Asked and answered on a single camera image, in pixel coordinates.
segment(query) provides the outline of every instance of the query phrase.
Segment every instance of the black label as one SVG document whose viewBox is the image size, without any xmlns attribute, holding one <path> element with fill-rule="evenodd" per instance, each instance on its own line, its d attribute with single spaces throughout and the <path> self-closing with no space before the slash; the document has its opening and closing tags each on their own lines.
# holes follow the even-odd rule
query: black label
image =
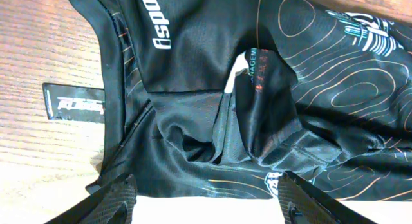
<svg viewBox="0 0 412 224">
<path fill-rule="evenodd" d="M 104 123 L 104 90 L 43 83 L 50 120 Z"/>
</svg>

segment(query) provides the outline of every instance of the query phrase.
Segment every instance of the wooden surface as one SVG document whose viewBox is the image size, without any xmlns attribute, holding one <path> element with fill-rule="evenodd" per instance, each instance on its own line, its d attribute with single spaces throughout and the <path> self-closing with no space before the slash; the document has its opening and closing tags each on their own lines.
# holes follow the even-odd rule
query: wooden surface
<svg viewBox="0 0 412 224">
<path fill-rule="evenodd" d="M 412 23 L 412 0 L 316 1 Z M 42 223 L 87 196 L 104 126 L 48 120 L 41 84 L 102 88 L 98 42 L 68 0 L 0 0 L 0 15 L 0 223 Z"/>
</svg>

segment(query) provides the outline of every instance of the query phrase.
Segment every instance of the garment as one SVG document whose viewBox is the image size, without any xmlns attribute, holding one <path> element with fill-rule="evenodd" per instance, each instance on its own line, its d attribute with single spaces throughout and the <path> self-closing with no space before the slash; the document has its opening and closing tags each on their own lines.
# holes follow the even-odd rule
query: garment
<svg viewBox="0 0 412 224">
<path fill-rule="evenodd" d="M 411 28 L 307 0 L 70 2 L 102 57 L 96 184 L 272 198 L 291 170 L 337 199 L 412 199 Z"/>
</svg>

